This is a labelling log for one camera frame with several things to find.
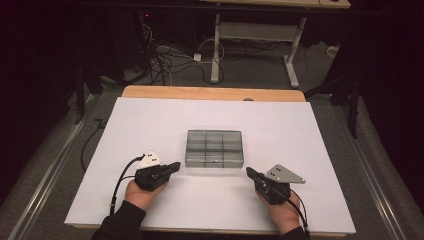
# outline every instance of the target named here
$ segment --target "wooden table edge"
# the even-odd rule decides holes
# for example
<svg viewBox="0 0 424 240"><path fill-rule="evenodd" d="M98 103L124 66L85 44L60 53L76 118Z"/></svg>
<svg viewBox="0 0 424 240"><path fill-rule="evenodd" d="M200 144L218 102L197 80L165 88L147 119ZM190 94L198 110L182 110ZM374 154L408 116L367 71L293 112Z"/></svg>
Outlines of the wooden table edge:
<svg viewBox="0 0 424 240"><path fill-rule="evenodd" d="M208 3L229 3L229 4L249 4L249 5L269 5L269 6L286 6L300 8L324 8L324 9L349 9L352 5L349 0L341 0L333 2L331 0L321 1L296 1L296 0L200 0Z"/></svg>
<svg viewBox="0 0 424 240"><path fill-rule="evenodd" d="M306 102L299 90L211 88L211 87L169 87L169 86L127 86L122 97L163 98L194 100L227 100L258 102Z"/></svg>

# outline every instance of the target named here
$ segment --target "black cable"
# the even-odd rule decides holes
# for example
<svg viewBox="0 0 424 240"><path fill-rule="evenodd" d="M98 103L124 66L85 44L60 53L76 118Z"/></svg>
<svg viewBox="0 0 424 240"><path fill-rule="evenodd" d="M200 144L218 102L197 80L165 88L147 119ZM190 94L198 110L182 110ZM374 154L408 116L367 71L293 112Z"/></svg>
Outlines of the black cable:
<svg viewBox="0 0 424 240"><path fill-rule="evenodd" d="M167 58L167 57L161 56L160 53L156 53L156 56L154 57L153 64L158 65L159 69L154 70L153 67L152 67L152 72L155 72L157 74L156 74L155 78L152 79L151 85L154 85L155 83L162 82L162 85L165 86L165 84L166 84L165 79L170 74L169 69L172 66L172 60Z"/></svg>
<svg viewBox="0 0 424 240"><path fill-rule="evenodd" d="M152 86L154 86L155 85L155 83L156 83L156 80L158 79L158 76L159 76L159 71L156 73L156 75L155 75L155 78L153 78L153 72L154 71L151 71L150 72L150 83L148 84L148 85L152 85Z"/></svg>
<svg viewBox="0 0 424 240"><path fill-rule="evenodd" d="M185 43L184 41L180 41L180 40L178 40L178 39L176 39L176 38L173 38L173 37L171 37L171 36L169 36L169 35L167 35L167 34L165 34L165 33L163 33L163 32L159 32L159 33L158 33L158 37L164 37L164 38L166 38L166 39L169 39L169 40L171 40L172 42L174 42L174 43L178 44L179 46L181 46L181 45L182 45L182 46L183 46L186 50L191 51L191 53L192 53L192 54L194 54L194 53L195 53L194 49L190 46L190 44Z"/></svg>
<svg viewBox="0 0 424 240"><path fill-rule="evenodd" d="M203 81L206 81L206 79L205 79L205 70L204 70L201 66L197 66L197 65L190 65L190 66L187 66L187 67L181 68L181 69L179 69L179 70L177 70L177 71L175 71L175 72L172 72L172 74L179 73L179 72L181 72L181 71L183 71L183 70L186 70L186 69L188 69L188 68L191 68L191 67L200 68L200 70L202 70Z"/></svg>
<svg viewBox="0 0 424 240"><path fill-rule="evenodd" d="M299 198L299 201L300 201L300 203L302 204L302 207L303 207L303 213L305 214L305 221L306 221L306 223L308 223L308 217L306 216L305 204L303 203L302 199L299 197L299 195L295 191L293 191L292 189L290 189L290 191L292 193L294 193L297 196L297 198Z"/></svg>
<svg viewBox="0 0 424 240"><path fill-rule="evenodd" d="M249 43L247 43L246 41L243 41L243 40L241 40L240 42L238 42L238 41L233 41L231 39L222 39L221 43L223 45L225 45L225 42L230 42L230 43L234 43L234 44L243 46L243 50L238 50L238 49L235 49L235 48L225 47L225 51L226 52L243 52L243 54L242 54L241 57L233 58L233 59L228 58L228 54L226 54L225 59L226 60L229 60L229 61L238 61L238 60L241 60L244 57L246 57L248 54L251 54L251 53L258 53L258 52L262 52L262 51L273 51L276 48L278 48L278 46L280 46L281 43L284 43L282 41L270 41L270 42L268 41L268 42L263 42L263 43L261 43L261 42L252 42L252 43L249 44ZM258 46L254 46L252 44L256 44L256 45L268 44L268 46L266 46L266 47L258 47Z"/></svg>
<svg viewBox="0 0 424 240"><path fill-rule="evenodd" d="M144 154L141 157L136 157L131 162L127 164L124 171L122 172L121 176L118 179L118 182L116 183L115 191L113 192L112 200L110 202L110 212L109 216L112 216L115 214L115 203L116 203L116 194L118 193L119 185L121 184L122 180L126 179L127 177L124 177L125 173L127 172L128 168L136 161L141 161L144 158Z"/></svg>
<svg viewBox="0 0 424 240"><path fill-rule="evenodd" d="M163 58L163 64L167 67L172 67L172 60L169 57L165 57L166 54L159 54L159 56L161 56Z"/></svg>
<svg viewBox="0 0 424 240"><path fill-rule="evenodd" d="M153 80L153 69L152 69L152 71L150 71L150 82L145 83L145 84L141 84L141 85L154 85L154 81L155 80Z"/></svg>
<svg viewBox="0 0 424 240"><path fill-rule="evenodd" d="M184 66L184 65L187 65L187 64L190 64L190 63L196 63L196 61L191 60L191 61L181 63L181 64L178 64L178 65L175 65L175 66L173 65L172 67L181 67L181 66Z"/></svg>
<svg viewBox="0 0 424 240"><path fill-rule="evenodd" d="M85 167L85 164L84 164L84 151L85 151L85 148L87 147L87 145L88 145L88 143L90 142L91 138L93 138L93 137L94 137L94 135L95 135L95 134L96 134L99 130L105 129L105 127L106 127L106 124L107 124L107 121L108 121L108 120L106 120L106 122L105 122L104 124L103 124L103 119L94 119L94 121L98 122L97 128L96 128L96 130L94 130L94 132L93 132L93 133L91 133L91 135L87 138L87 141L85 141L84 146L83 146L83 147L82 147L82 149L81 149L81 154L80 154L80 163L81 163L81 167L82 167L82 170L84 171L84 173L87 171L87 168Z"/></svg>

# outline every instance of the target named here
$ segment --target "gray carpet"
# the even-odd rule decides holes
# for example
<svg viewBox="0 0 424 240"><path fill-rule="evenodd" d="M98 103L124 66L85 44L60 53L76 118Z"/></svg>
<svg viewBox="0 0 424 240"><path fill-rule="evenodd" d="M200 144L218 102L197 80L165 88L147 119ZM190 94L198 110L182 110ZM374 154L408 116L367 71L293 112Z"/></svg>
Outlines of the gray carpet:
<svg viewBox="0 0 424 240"><path fill-rule="evenodd" d="M305 91L313 88L319 85L324 79L332 61L331 58L323 54L325 49L326 46L318 45L305 52L304 49L298 51L295 58L295 68L298 72L298 78L302 79L300 90ZM225 79L223 83L216 87L289 89L284 68L281 66L281 52L286 50L286 46L280 46L272 52L256 53L239 61L222 61L221 65L224 69ZM190 68L173 74L172 85L209 86L203 82L202 72L198 68ZM98 126L98 122L94 120L107 119L109 117L116 98L121 95L123 90L122 88L113 87L113 84L107 82L104 83L104 87L104 93L98 96L98 101L93 112L88 116L85 126L76 137L66 158L66 165L44 204L42 211L29 231L27 239L89 239L92 235L94 230L77 229L67 226L63 222L83 178L84 173L80 165L80 154L84 143ZM357 230L356 234L347 236L344 239L391 239L372 194L370 194L367 183L364 180L364 175L360 169L358 157L352 147L349 135L343 130L343 124L345 123L341 122L337 115L337 111L339 110L337 108L342 108L341 111L344 111L344 108L331 106L327 96L317 96L310 101ZM1 206L0 239L7 239L12 232L49 165L54 161L61 146L65 143L75 118L76 110L73 109L45 139L24 170L19 182ZM84 159L86 165L89 164L89 160L95 151L101 134L102 130L96 133L85 149ZM360 105L358 135L358 141L361 147L370 158L370 161L373 162L376 175L381 179L385 193L387 193L391 203L395 206L395 211L401 221L406 239L424 239L422 215L417 215L414 212L417 209L416 205L414 205L399 175L396 175L396 171L390 164L384 148L379 144L378 136L376 136L375 130L373 130L372 124L367 118L364 104ZM274 239L274 237L269 236L154 232L146 232L145 238Z"/></svg>

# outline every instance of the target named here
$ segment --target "handheld controller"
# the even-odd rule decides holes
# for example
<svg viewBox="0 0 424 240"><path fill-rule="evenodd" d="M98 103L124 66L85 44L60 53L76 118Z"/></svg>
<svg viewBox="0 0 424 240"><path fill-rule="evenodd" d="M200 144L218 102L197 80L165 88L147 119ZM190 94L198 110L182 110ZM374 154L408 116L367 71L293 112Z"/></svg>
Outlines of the handheld controller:
<svg viewBox="0 0 424 240"><path fill-rule="evenodd" d="M305 180L283 166L277 164L266 174L247 167L246 173L255 183L255 190L270 205L283 204L290 198L290 183L305 183Z"/></svg>
<svg viewBox="0 0 424 240"><path fill-rule="evenodd" d="M134 179L140 189L146 191L155 190L169 181L171 174L178 172L181 166L180 162L174 162L169 165L160 164L159 157L153 151L149 151L147 156L140 161Z"/></svg>

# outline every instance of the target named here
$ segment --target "person's left hand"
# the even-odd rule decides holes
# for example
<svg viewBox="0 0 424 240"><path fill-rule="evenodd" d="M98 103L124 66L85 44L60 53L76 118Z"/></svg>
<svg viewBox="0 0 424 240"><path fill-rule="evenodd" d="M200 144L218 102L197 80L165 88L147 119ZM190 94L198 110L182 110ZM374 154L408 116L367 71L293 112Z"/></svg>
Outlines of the person's left hand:
<svg viewBox="0 0 424 240"><path fill-rule="evenodd" d="M282 235L300 226L299 214L290 203L286 201L283 204L270 205L260 193L256 192L256 194L268 209L271 220L278 227ZM300 200L296 194L291 194L290 200L296 204L297 207L300 206Z"/></svg>
<svg viewBox="0 0 424 240"><path fill-rule="evenodd" d="M169 184L169 182L164 183L162 186L156 188L154 191L149 192L140 189L140 187L131 180L127 185L127 190L125 191L125 200L134 204L135 206L147 211L153 203L155 197Z"/></svg>

